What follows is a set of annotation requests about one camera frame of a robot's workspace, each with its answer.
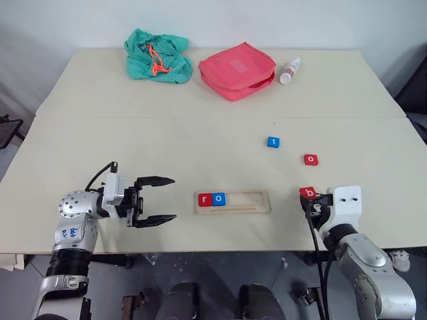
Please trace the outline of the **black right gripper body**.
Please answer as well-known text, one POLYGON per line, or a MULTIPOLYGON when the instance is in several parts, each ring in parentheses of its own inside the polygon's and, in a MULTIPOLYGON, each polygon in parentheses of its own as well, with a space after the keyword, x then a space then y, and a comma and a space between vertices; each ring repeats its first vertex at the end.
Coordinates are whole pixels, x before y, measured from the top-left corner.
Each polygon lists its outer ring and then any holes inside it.
POLYGON ((330 218, 330 208, 319 203, 312 204, 310 207, 310 219, 316 231, 328 221, 330 218))

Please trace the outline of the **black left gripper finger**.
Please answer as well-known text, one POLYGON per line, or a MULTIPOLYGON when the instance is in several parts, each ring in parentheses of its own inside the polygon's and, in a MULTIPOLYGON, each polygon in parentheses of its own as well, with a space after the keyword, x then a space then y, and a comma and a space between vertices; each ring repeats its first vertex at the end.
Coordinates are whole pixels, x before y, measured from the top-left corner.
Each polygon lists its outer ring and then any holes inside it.
POLYGON ((172 183, 175 183, 175 181, 168 177, 159 177, 159 176, 138 177, 135 182, 135 188, 138 190, 142 190, 144 186, 162 187, 172 183))
POLYGON ((176 217, 176 215, 153 215, 147 217, 146 219, 134 219, 133 227, 137 229, 156 227, 164 223, 170 222, 176 217))

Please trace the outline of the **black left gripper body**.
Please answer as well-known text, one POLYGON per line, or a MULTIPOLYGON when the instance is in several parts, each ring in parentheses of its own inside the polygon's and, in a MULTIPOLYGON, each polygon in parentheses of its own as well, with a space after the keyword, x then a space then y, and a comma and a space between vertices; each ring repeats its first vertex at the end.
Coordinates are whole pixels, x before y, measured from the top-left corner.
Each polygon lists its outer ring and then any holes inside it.
POLYGON ((128 227, 143 228, 143 221, 139 219, 143 213, 143 197, 139 195, 142 189, 142 181, 136 181, 133 187, 125 190, 124 207, 128 227))

